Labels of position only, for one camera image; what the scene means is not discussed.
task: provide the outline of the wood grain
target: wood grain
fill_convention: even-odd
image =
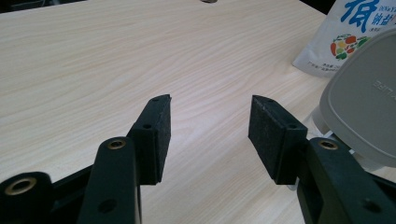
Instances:
[[[252,94],[303,120],[329,81],[291,66],[324,19],[297,0],[78,2],[0,15],[0,179],[59,180],[169,93],[163,182],[144,223],[303,223],[248,140]],[[395,172],[382,175],[396,180]]]

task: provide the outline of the snack packaging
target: snack packaging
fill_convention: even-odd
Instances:
[[[390,28],[396,28],[395,0],[336,0],[292,64],[310,75],[332,77],[371,37]]]

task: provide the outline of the wooden table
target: wooden table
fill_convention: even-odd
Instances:
[[[59,180],[169,93],[163,182],[144,223],[303,223],[248,140],[252,94],[303,120],[329,79],[291,66],[324,15],[297,0],[89,0],[0,15],[0,180]],[[377,172],[396,180],[394,169]]]

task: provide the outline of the tabletop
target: tabletop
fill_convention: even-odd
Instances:
[[[304,223],[248,139],[251,97],[304,120],[329,79],[291,65],[325,16],[298,0],[88,0],[0,15],[0,180],[93,163],[146,102],[172,97],[144,223]],[[394,169],[376,174],[396,181]]]

